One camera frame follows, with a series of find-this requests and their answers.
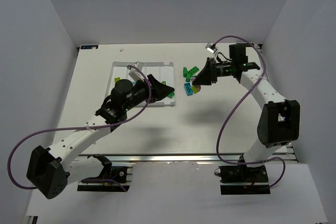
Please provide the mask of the purple arch lego brick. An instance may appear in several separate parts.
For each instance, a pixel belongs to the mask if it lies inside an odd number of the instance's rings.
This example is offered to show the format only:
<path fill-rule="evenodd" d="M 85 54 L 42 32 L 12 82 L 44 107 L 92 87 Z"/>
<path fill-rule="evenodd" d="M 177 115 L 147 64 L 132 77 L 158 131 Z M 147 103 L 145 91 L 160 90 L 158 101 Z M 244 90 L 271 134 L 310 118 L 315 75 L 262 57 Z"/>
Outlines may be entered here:
<path fill-rule="evenodd" d="M 191 87 L 194 94 L 197 94 L 201 90 L 201 86 L 192 86 Z"/>

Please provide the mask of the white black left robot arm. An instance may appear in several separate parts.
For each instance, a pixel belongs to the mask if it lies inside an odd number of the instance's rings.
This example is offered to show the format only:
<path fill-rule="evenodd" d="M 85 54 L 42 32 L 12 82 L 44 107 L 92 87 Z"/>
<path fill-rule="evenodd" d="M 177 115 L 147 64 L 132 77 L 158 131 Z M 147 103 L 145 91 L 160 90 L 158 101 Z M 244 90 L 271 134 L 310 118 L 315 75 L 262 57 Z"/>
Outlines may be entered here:
<path fill-rule="evenodd" d="M 142 102 L 155 103 L 174 92 L 174 88 L 156 80 L 121 79 L 83 130 L 76 130 L 47 148 L 36 147 L 30 157 L 26 177 L 47 198 L 57 197 L 68 184 L 108 183 L 121 185 L 125 178 L 112 169 L 112 163 L 101 154 L 86 160 L 77 157 L 97 140 L 112 133 L 127 120 L 127 112 Z"/>

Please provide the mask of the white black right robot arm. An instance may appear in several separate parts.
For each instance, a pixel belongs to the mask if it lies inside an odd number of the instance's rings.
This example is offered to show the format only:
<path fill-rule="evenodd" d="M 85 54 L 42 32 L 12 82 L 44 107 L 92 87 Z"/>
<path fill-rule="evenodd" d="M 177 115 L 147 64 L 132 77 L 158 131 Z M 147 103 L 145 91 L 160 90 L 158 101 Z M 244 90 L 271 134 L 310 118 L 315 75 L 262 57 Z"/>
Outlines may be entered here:
<path fill-rule="evenodd" d="M 246 54 L 248 43 L 229 45 L 229 59 L 221 61 L 216 46 L 206 48 L 214 53 L 193 80 L 195 86 L 210 86 L 220 77 L 232 76 L 252 95 L 261 108 L 257 125 L 257 140 L 239 160 L 239 165 L 261 166 L 276 150 L 299 137 L 300 104 L 288 100 L 269 83 L 265 62 L 250 62 Z"/>

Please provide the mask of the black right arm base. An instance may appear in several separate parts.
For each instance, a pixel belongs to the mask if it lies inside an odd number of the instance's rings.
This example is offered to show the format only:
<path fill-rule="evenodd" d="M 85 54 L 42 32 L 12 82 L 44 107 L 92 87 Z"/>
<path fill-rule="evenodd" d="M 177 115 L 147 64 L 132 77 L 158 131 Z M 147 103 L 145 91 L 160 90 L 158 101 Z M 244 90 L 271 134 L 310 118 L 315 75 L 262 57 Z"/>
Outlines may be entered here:
<path fill-rule="evenodd" d="M 246 162 L 241 155 L 238 160 L 220 159 L 224 164 L 214 171 L 220 178 L 222 195 L 267 195 L 270 184 L 263 161 Z"/>

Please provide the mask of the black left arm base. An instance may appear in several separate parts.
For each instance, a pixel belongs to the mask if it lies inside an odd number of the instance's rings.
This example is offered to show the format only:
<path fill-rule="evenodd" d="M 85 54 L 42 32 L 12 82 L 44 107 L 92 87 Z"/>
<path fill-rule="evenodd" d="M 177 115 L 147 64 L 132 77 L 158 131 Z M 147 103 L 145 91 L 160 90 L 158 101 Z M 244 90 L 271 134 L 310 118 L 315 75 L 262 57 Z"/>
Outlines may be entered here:
<path fill-rule="evenodd" d="M 132 166 L 113 165 L 107 157 L 96 154 L 88 159 L 98 161 L 102 170 L 95 177 L 86 177 L 78 182 L 77 191 L 88 192 L 127 192 L 130 188 L 133 168 Z"/>

